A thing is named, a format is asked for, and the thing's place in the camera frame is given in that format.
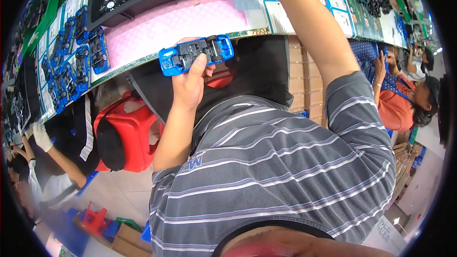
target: tiled floor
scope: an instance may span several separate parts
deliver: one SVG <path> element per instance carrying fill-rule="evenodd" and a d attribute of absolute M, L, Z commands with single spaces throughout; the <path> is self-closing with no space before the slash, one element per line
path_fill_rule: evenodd
<path fill-rule="evenodd" d="M 73 197 L 63 205 L 63 209 L 84 210 L 92 201 L 90 209 L 108 210 L 106 217 L 123 217 L 145 226 L 149 219 L 149 198 L 152 189 L 150 168 L 141 173 L 127 171 L 100 172 L 90 183 L 81 197 Z"/>

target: gray striped t-shirt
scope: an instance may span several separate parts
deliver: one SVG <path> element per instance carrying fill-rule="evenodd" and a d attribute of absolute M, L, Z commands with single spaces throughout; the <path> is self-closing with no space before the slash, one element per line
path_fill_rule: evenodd
<path fill-rule="evenodd" d="M 211 256 L 266 225 L 361 243 L 392 197 L 390 138 L 361 71 L 334 80 L 325 105 L 329 130 L 254 96 L 210 110 L 189 160 L 152 176 L 154 253 Z"/>

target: black cap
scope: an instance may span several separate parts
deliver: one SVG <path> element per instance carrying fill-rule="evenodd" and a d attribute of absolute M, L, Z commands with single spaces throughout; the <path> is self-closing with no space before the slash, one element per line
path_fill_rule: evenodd
<path fill-rule="evenodd" d="M 440 96 L 440 81 L 436 77 L 427 76 L 426 85 L 430 89 L 430 93 L 435 99 L 435 103 L 438 104 Z"/>

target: orange shirt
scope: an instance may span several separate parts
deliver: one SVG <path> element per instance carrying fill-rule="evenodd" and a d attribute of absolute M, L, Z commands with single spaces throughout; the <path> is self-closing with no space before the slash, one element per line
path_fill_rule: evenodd
<path fill-rule="evenodd" d="M 401 78 L 411 87 L 409 89 L 400 81 L 397 81 L 397 89 L 405 95 L 415 90 L 412 82 L 403 75 Z M 413 110 L 411 102 L 390 90 L 382 90 L 379 95 L 378 111 L 386 128 L 396 131 L 406 131 L 413 126 Z"/>

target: black plastic wheel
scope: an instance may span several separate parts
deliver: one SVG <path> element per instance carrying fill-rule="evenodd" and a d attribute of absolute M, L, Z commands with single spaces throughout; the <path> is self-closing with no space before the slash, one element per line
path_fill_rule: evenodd
<path fill-rule="evenodd" d="M 211 56 L 211 60 L 212 60 L 213 62 L 215 62 L 215 61 L 220 61 L 220 60 L 223 60 L 223 57 L 222 57 L 222 55 Z"/>
<path fill-rule="evenodd" d="M 213 40 L 217 40 L 217 39 L 218 39 L 218 37 L 216 35 L 214 35 L 214 36 L 206 37 L 205 41 L 206 41 L 206 43 L 209 43 L 209 42 L 211 42 Z"/>

